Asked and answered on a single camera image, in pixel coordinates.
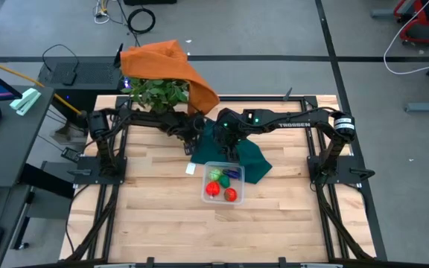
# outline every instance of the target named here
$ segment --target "concrete floor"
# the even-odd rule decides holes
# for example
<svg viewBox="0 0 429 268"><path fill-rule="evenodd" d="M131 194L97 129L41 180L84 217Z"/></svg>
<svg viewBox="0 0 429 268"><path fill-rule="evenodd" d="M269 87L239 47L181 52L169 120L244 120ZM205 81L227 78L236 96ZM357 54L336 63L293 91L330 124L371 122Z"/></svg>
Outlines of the concrete floor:
<svg viewBox="0 0 429 268"><path fill-rule="evenodd" d="M118 45L133 45L127 29L115 23L96 25L96 0L12 0L0 10L0 57L40 57L62 43L82 56L112 56ZM383 56L400 25L369 17L387 0L322 0L337 56ZM310 0L179 0L175 5L148 5L155 28L139 36L141 44L178 39L191 55L328 56L316 3ZM127 12L135 7L124 6ZM109 13L120 21L116 2ZM137 18L140 28L147 18ZM63 49L48 55L67 56ZM429 56L429 49L405 48L396 42L391 56ZM42 63L5 63L37 77ZM193 67L220 94L337 94L329 62L197 61ZM395 63L409 71L428 63ZM391 261L429 263L429 114L407 114L410 101L429 101L429 77L390 74L383 63L340 63L370 179L387 257ZM11 84L27 82L0 71ZM46 118L41 135L59 127ZM39 138L29 162L63 162L60 152ZM54 262L63 240L59 220L34 220L23 251L10 250L4 267Z"/></svg>

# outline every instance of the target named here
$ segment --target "wooden tabletop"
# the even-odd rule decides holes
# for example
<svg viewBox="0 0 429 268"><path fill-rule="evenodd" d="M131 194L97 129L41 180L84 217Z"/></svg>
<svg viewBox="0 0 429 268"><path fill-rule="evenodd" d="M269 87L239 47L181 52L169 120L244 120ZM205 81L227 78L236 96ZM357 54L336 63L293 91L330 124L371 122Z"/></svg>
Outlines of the wooden tabletop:
<svg viewBox="0 0 429 268"><path fill-rule="evenodd" d="M95 109L114 107L115 99L99 96ZM338 109L334 95L318 95L317 100L319 106ZM225 102L208 116L216 118L225 107L236 112L246 108L300 111L298 102ZM194 175L185 173L190 157L185 156L180 140L157 129L130 127L127 179L118 195L109 262L145 262L147 257L158 263L277 262L278 257L290 262L327 261L319 206L309 188L305 131L275 130L249 139L273 168L257 185L245 184L242 205L214 205L200 197L204 166L197 165ZM316 136L314 140L319 152ZM96 151L93 144L86 154ZM362 196L344 185L335 187L344 225L363 250L375 255ZM92 226L98 190L98 185L92 185L74 201L68 227L74 246ZM336 231L330 226L340 257ZM101 256L103 237L99 237L96 257ZM68 255L65 239L60 257Z"/></svg>

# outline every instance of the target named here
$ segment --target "orange towel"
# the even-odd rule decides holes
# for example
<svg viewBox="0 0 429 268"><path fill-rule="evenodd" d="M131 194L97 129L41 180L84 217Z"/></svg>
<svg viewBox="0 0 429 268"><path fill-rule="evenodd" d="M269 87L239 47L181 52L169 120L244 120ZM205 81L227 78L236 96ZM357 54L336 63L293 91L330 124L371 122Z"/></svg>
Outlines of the orange towel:
<svg viewBox="0 0 429 268"><path fill-rule="evenodd" d="M121 68L126 77L186 80L190 85L188 114L195 113L196 109L207 114L220 103L217 94L190 66L188 56L176 40L130 47L121 52Z"/></svg>

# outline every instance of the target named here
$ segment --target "green plant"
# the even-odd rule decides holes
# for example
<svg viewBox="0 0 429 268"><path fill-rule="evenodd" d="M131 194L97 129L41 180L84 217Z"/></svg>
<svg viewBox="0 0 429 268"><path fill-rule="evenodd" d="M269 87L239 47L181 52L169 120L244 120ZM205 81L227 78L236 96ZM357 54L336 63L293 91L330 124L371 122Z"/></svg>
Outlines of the green plant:
<svg viewBox="0 0 429 268"><path fill-rule="evenodd" d="M122 92L129 93L132 100L143 108L149 106L151 111L159 114L173 110L180 102L188 102L188 83L184 80L148 80L132 77L130 88L122 89Z"/></svg>

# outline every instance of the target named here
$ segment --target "clear plastic box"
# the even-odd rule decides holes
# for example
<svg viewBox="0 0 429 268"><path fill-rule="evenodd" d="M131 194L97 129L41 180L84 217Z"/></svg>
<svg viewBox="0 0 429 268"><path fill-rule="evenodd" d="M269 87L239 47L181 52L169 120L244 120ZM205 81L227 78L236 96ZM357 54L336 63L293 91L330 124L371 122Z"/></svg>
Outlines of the clear plastic box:
<svg viewBox="0 0 429 268"><path fill-rule="evenodd" d="M217 196L210 196L206 193L206 186L212 182L209 177L212 170L218 169L221 172L225 169L235 170L239 172L239 179L229 178L230 188L235 189L238 198L235 201L226 201L224 198L225 188L220 185L220 194ZM201 199L204 202L214 203L214 204L224 204L224 205L240 205L244 201L244 167L234 163L225 163L225 162L207 162L205 164L205 173L203 174L203 184L201 188Z"/></svg>

